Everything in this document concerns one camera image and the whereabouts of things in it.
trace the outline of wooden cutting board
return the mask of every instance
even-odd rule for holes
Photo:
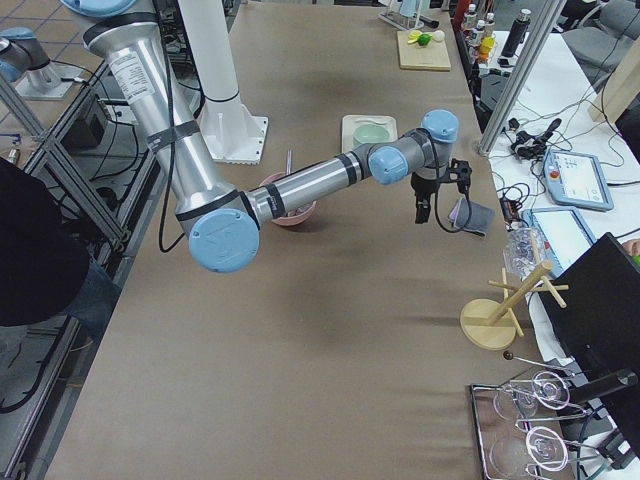
[[[435,70],[448,72],[451,70],[451,62],[447,53],[445,42],[431,40],[426,47],[417,43],[409,45],[407,39],[409,31],[398,32],[398,53],[400,56],[400,68],[405,70]]]

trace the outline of green bowl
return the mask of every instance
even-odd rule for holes
[[[375,123],[360,125],[353,132],[353,146],[359,147],[365,143],[383,143],[389,141],[389,131]]]

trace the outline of blue tablet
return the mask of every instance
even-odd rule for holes
[[[542,232],[545,254],[554,263],[550,272],[553,278],[569,268],[596,241],[575,207],[523,210],[522,219]]]
[[[613,208],[607,180],[595,155],[548,149],[544,177],[551,198],[559,205],[599,211]]]

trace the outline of pink bowl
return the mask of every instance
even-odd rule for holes
[[[273,183],[279,178],[282,178],[284,176],[285,176],[284,172],[277,172],[277,173],[271,174],[267,178],[265,178],[262,182],[260,182],[260,186],[264,187],[268,183]],[[311,205],[308,205],[307,209],[304,211],[300,211],[300,209],[298,208],[295,214],[276,218],[271,221],[276,225],[280,225],[281,227],[293,227],[294,225],[299,225],[313,214],[313,211],[316,209],[316,203],[317,202],[314,201]]]

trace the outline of white tray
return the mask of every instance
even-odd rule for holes
[[[398,139],[398,129],[396,119],[386,115],[345,115],[342,117],[342,151],[353,150],[353,132],[360,125],[365,123],[375,123],[384,127],[389,132],[389,141]]]

